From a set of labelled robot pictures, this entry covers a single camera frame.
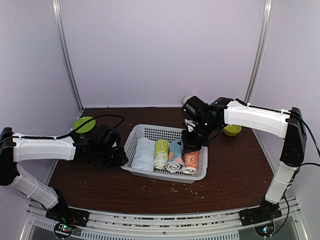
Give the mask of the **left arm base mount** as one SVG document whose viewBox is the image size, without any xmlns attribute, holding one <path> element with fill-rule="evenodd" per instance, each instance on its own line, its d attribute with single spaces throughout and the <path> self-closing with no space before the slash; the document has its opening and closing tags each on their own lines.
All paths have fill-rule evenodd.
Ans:
<svg viewBox="0 0 320 240">
<path fill-rule="evenodd" d="M 45 208 L 45 216 L 69 227 L 86 227 L 90 213 L 70 208 L 63 194 L 59 191 L 56 194 L 58 203 L 52 208 Z"/>
</svg>

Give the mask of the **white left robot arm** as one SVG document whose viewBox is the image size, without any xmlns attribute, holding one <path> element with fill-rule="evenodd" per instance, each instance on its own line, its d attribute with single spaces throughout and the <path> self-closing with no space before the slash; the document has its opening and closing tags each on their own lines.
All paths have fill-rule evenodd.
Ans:
<svg viewBox="0 0 320 240">
<path fill-rule="evenodd" d="M 0 134 L 0 184 L 15 188 L 41 203 L 61 222 L 72 218 L 63 194 L 25 171 L 20 162 L 29 160 L 92 161 L 107 168 L 128 162 L 120 146 L 119 132 L 103 124 L 91 136 L 72 131 L 63 136 L 27 136 L 6 127 Z"/>
</svg>

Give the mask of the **blue patterned towel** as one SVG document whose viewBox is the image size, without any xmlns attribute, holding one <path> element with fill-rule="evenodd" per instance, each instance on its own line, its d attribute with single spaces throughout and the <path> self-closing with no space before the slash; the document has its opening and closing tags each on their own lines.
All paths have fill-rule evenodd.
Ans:
<svg viewBox="0 0 320 240">
<path fill-rule="evenodd" d="M 180 141 L 172 141 L 169 144 L 168 161 L 165 166 L 167 171 L 177 173 L 185 167 L 183 153 L 183 145 Z"/>
</svg>

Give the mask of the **white plastic basket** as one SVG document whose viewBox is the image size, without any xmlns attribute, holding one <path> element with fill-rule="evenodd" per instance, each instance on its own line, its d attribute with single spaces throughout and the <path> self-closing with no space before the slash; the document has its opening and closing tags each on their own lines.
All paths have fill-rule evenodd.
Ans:
<svg viewBox="0 0 320 240">
<path fill-rule="evenodd" d="M 192 184 L 205 178 L 208 148 L 184 155 L 182 129 L 138 124 L 130 132 L 124 150 L 128 162 L 121 168 L 131 174 Z"/>
</svg>

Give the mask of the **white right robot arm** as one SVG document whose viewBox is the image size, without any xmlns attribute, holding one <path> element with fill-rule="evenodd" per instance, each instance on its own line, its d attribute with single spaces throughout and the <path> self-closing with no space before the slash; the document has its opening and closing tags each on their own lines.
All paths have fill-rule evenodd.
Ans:
<svg viewBox="0 0 320 240">
<path fill-rule="evenodd" d="M 300 109 L 266 108 L 227 97 L 207 104 L 193 95 L 183 99 L 182 110 L 188 117 L 186 129 L 182 131 L 182 145 L 187 153 L 208 147 L 211 133 L 228 125 L 259 130 L 284 139 L 280 163 L 265 194 L 265 203 L 256 210 L 259 220 L 268 220 L 276 212 L 275 204 L 281 200 L 305 158 L 307 135 Z"/>
</svg>

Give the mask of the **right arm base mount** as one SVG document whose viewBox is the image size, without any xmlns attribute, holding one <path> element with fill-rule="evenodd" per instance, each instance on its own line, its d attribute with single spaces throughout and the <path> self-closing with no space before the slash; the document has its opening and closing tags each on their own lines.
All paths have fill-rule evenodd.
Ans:
<svg viewBox="0 0 320 240">
<path fill-rule="evenodd" d="M 259 206 L 243 209 L 238 214 L 242 226 L 256 225 L 282 216 L 279 203 L 274 204 L 264 199 Z"/>
</svg>

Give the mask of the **orange bunny towel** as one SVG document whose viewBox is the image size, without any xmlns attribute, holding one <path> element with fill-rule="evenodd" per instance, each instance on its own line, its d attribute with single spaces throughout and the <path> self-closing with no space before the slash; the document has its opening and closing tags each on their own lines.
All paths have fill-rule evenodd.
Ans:
<svg viewBox="0 0 320 240">
<path fill-rule="evenodd" d="M 183 155 L 184 167 L 181 172 L 183 174 L 194 175 L 198 171 L 199 151 L 188 152 Z"/>
</svg>

